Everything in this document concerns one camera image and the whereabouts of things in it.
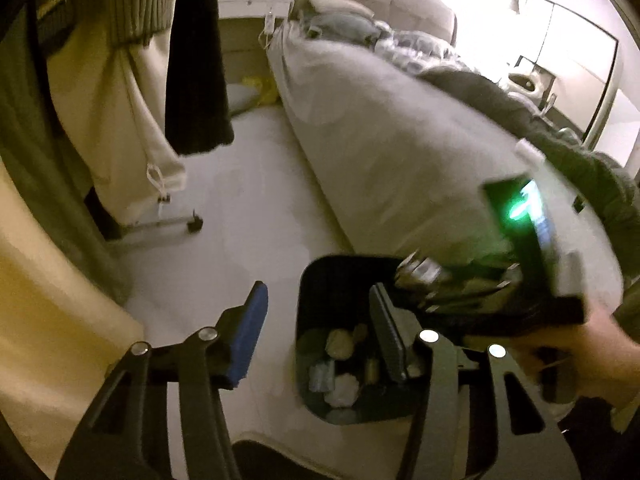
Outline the person's right hand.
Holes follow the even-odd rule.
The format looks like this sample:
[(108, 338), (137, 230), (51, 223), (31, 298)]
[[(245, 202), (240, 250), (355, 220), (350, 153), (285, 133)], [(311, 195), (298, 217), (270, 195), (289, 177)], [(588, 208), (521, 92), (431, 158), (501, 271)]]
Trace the person's right hand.
[(544, 368), (535, 356), (537, 350), (566, 353), (576, 370), (578, 396), (624, 408), (639, 395), (639, 344), (597, 304), (588, 307), (585, 323), (545, 328), (510, 339), (506, 345), (530, 377)]

